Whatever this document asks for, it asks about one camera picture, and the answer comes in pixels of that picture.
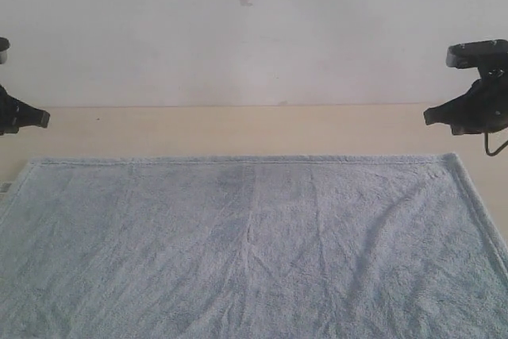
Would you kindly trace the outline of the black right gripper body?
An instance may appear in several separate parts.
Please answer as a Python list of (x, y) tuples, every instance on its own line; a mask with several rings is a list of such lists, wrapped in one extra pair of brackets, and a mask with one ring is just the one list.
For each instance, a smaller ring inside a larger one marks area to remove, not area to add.
[(476, 80), (461, 97), (468, 101), (464, 122), (483, 133), (497, 133), (507, 128), (507, 76)]

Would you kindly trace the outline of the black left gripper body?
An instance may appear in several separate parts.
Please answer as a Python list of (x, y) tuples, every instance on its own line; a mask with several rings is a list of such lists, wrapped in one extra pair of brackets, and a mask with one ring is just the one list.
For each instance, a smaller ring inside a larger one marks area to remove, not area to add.
[(19, 102), (11, 97), (4, 86), (0, 86), (0, 134), (13, 134), (19, 131), (17, 125), (17, 112)]

